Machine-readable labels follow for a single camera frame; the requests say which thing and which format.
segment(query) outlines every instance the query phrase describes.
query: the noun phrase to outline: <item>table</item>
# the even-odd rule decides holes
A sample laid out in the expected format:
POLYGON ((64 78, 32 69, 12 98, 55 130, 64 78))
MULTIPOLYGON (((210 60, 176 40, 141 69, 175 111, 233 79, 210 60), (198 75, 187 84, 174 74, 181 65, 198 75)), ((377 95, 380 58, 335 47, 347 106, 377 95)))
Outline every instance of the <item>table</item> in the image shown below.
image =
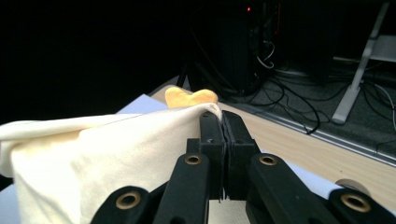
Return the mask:
MULTIPOLYGON (((165 86, 151 97, 165 102, 165 86)), ((219 103, 223 110, 242 117, 252 138, 265 149, 333 183, 352 179, 366 187, 381 205, 396 211, 396 168, 360 154, 326 143, 304 133, 262 119, 229 105, 219 103)))

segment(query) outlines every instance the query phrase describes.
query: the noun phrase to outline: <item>cream fabric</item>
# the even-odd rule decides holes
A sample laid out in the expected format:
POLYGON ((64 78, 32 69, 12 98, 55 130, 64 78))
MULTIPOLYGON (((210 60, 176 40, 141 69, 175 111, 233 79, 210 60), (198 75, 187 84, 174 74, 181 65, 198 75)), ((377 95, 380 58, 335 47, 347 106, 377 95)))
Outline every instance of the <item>cream fabric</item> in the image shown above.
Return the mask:
POLYGON ((0 174, 13 177, 23 223, 89 223, 114 190, 166 182, 199 116, 215 104, 0 126, 0 174))

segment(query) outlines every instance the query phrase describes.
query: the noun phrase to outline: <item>yellow sponge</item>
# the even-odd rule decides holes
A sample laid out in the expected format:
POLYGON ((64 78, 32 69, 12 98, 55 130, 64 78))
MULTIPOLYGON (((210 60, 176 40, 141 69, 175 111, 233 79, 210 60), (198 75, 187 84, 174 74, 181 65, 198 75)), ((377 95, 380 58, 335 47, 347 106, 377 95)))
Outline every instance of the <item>yellow sponge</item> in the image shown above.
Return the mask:
POLYGON ((201 103, 217 103, 218 96, 210 90, 201 90, 189 94, 179 87, 171 87, 165 92, 165 101, 169 108, 198 105, 201 103))

